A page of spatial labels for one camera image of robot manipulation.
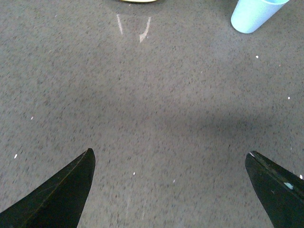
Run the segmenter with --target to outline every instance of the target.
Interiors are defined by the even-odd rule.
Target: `concrete floor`
[[[304,174],[304,5],[236,3],[1,1],[0,211],[93,148],[79,228],[271,228],[244,161]]]

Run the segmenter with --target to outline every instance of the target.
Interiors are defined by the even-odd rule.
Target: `plastic cup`
[[[239,32],[252,33],[263,25],[289,0],[239,0],[231,17]]]

